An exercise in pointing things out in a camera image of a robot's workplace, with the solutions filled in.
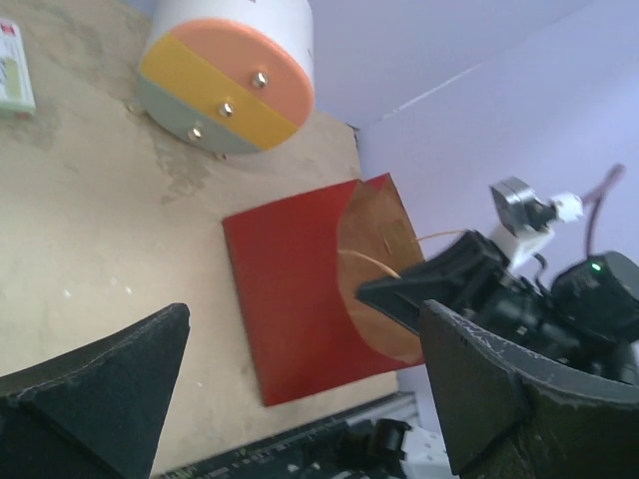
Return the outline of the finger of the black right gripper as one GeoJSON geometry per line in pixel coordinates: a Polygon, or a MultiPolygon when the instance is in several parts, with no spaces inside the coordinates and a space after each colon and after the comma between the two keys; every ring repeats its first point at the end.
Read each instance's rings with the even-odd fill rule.
{"type": "Polygon", "coordinates": [[[479,269],[479,235],[464,234],[437,256],[399,273],[361,284],[355,298],[392,319],[410,332],[418,333],[422,304],[435,300],[463,313],[476,309],[479,269]]]}

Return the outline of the small white green box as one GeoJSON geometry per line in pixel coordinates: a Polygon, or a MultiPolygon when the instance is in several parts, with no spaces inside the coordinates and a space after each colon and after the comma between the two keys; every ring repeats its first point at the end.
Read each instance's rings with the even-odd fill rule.
{"type": "Polygon", "coordinates": [[[28,119],[36,104],[19,26],[1,19],[1,117],[28,119]]]}

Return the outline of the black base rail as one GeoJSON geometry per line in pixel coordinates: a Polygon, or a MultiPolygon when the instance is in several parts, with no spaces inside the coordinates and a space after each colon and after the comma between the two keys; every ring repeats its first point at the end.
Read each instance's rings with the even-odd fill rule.
{"type": "Polygon", "coordinates": [[[418,425],[414,395],[381,399],[298,426],[161,478],[451,478],[441,434],[418,425]]]}

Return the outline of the round white mini drawer chest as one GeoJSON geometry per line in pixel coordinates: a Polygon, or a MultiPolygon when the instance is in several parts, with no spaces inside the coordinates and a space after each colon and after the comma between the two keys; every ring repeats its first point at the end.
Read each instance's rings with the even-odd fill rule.
{"type": "Polygon", "coordinates": [[[210,153],[277,147],[315,108],[310,3],[158,2],[138,66],[137,99],[166,131],[210,153]]]}

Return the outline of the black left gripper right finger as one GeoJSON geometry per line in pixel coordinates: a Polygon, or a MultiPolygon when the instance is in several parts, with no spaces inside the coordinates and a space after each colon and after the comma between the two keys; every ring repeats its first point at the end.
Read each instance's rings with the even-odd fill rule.
{"type": "Polygon", "coordinates": [[[419,324],[454,475],[637,477],[637,387],[550,360],[435,301],[419,324]]]}

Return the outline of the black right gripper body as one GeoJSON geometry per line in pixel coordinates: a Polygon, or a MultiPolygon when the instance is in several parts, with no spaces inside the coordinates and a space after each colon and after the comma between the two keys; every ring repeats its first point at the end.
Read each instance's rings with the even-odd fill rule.
{"type": "Polygon", "coordinates": [[[448,253],[463,272],[449,302],[478,326],[555,362],[635,384],[638,360],[638,266],[618,251],[590,255],[555,276],[508,272],[508,259],[477,232],[466,232],[448,253]]]}

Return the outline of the red brown paper bag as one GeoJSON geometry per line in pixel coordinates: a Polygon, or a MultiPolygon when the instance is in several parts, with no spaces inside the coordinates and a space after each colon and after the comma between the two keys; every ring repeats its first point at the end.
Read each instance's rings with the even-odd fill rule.
{"type": "Polygon", "coordinates": [[[355,296],[423,258],[390,175],[271,202],[223,228],[264,405],[422,363],[417,336],[355,296]]]}

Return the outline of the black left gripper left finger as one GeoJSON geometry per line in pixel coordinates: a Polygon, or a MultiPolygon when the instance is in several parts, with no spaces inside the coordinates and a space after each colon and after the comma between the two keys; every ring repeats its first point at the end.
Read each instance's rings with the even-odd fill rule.
{"type": "Polygon", "coordinates": [[[3,376],[2,477],[150,477],[189,333],[173,303],[3,376]]]}

